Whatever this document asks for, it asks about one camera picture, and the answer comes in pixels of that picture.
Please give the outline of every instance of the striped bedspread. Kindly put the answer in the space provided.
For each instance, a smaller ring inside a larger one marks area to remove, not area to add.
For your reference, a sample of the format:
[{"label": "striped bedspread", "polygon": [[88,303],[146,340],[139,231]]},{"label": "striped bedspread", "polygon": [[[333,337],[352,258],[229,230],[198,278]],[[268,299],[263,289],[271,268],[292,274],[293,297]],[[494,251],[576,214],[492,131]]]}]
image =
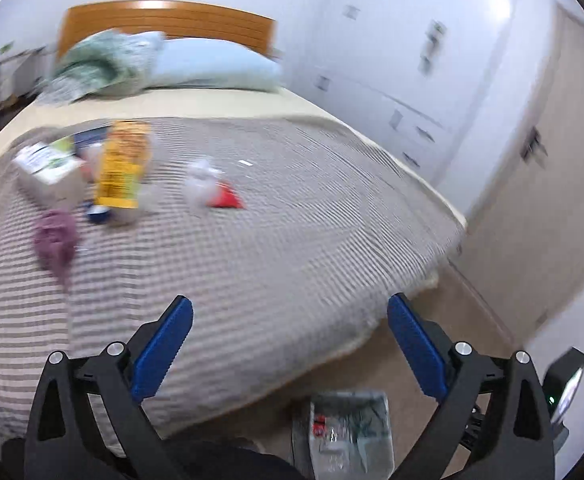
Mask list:
[{"label": "striped bedspread", "polygon": [[[0,160],[0,438],[24,434],[50,352],[88,356],[125,341],[178,294],[192,300],[194,326],[144,401],[150,421],[166,434],[252,402],[375,326],[387,298],[422,280],[463,232],[385,152],[337,123],[147,121],[169,153],[147,175],[158,211],[111,227],[77,209],[82,241],[67,292],[37,265],[41,210],[10,160],[35,140],[109,121],[33,130]],[[189,211],[184,170],[201,156],[245,209]]]}]

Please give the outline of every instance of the door handle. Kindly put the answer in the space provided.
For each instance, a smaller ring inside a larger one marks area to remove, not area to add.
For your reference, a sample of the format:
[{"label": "door handle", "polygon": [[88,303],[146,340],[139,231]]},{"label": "door handle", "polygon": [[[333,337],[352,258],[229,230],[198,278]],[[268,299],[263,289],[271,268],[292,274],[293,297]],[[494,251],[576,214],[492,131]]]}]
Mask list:
[{"label": "door handle", "polygon": [[523,149],[521,149],[521,158],[525,163],[528,163],[530,161],[530,156],[533,156],[539,166],[544,168],[545,163],[539,156],[538,152],[547,156],[546,147],[541,143],[541,134],[536,129],[536,126],[533,126],[528,138],[526,139],[526,143],[523,145]]},{"label": "door handle", "polygon": [[441,41],[446,33],[446,26],[441,22],[432,21],[430,28],[425,33],[428,41],[425,43],[421,52],[421,64],[419,69],[425,75],[432,71],[432,62],[436,53],[441,48]]}]

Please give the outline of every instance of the trash bin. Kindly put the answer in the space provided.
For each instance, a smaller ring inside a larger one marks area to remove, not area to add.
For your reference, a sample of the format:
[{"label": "trash bin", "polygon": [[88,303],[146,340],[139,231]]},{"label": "trash bin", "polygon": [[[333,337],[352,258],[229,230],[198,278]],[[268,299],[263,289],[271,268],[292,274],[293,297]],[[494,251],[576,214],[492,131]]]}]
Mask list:
[{"label": "trash bin", "polygon": [[[307,433],[293,433],[294,465],[301,472],[316,480],[387,480],[394,452],[386,394],[325,392],[311,396],[306,407],[301,427]],[[298,464],[303,459],[309,464]]]}]

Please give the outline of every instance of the door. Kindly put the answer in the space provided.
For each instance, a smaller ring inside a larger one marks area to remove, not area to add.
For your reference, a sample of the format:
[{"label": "door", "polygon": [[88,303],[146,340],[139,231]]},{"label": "door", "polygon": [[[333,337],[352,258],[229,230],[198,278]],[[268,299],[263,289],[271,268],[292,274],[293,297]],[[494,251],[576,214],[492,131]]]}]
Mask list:
[{"label": "door", "polygon": [[561,12],[558,28],[536,123],[547,155],[518,158],[456,261],[520,343],[584,285],[584,25]]}]

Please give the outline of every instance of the beige floor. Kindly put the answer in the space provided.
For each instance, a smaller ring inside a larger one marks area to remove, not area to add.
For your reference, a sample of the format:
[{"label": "beige floor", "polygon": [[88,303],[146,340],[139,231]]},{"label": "beige floor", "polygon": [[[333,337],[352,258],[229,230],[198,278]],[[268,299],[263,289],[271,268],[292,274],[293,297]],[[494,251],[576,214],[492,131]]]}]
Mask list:
[{"label": "beige floor", "polygon": [[[479,352],[509,357],[509,344],[491,318],[449,267],[440,284],[415,298],[425,319],[438,322],[454,340],[466,340]],[[290,402],[321,390],[383,390],[390,405],[394,459],[398,464],[430,420],[436,402],[424,396],[387,323],[353,354],[310,371],[255,404],[187,430],[195,438],[248,436],[266,451],[291,461]],[[462,468],[467,451],[459,449],[448,468]]]}]

